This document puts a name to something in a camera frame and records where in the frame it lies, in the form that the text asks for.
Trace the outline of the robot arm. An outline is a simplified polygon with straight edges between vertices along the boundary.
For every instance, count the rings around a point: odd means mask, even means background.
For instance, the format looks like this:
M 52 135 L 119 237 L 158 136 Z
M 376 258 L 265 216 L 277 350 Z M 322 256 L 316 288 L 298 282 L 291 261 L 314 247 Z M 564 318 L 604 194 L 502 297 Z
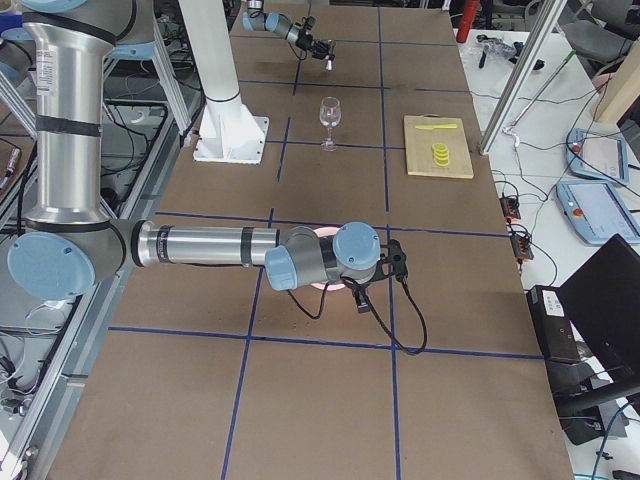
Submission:
M 317 60 L 331 63 L 335 60 L 335 45 L 331 40 L 316 39 L 311 30 L 316 18 L 303 17 L 300 22 L 292 21 L 280 12 L 266 12 L 263 1 L 248 1 L 246 11 L 242 14 L 242 25 L 248 31 L 265 31 L 285 40 L 291 48 L 297 48 L 301 54 L 299 60 L 308 55 Z
M 149 1 L 26 1 L 36 46 L 37 201 L 11 244 L 8 269 L 29 294 L 70 299 L 124 265 L 262 267 L 276 290 L 343 283 L 358 302 L 384 276 L 391 248 L 362 222 L 321 237 L 305 226 L 157 226 L 110 217 L 101 206 L 104 62 L 150 59 Z

